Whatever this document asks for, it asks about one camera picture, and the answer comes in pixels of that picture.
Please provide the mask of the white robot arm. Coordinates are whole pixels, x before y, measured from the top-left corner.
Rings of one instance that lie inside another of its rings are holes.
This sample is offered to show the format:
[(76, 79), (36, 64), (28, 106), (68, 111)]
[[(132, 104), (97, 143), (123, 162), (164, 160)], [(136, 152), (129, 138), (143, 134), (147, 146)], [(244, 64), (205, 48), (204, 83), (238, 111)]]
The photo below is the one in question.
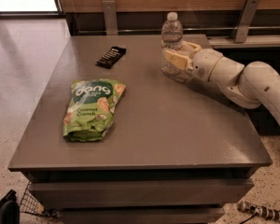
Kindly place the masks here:
[(214, 49), (183, 41), (179, 49), (164, 48), (162, 71), (177, 81), (216, 84), (237, 105), (253, 109), (264, 105), (280, 126), (280, 75), (264, 62), (243, 65)]

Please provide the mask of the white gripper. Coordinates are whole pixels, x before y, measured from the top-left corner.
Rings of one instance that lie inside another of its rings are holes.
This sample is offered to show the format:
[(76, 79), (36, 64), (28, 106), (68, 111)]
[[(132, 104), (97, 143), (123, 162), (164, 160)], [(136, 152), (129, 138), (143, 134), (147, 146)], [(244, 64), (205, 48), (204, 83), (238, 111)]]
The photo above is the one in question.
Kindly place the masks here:
[(223, 58), (223, 54), (214, 49), (202, 49), (199, 44), (187, 41), (182, 42), (180, 50), (165, 49), (162, 55), (166, 66), (192, 70), (191, 78), (197, 80), (208, 80)]

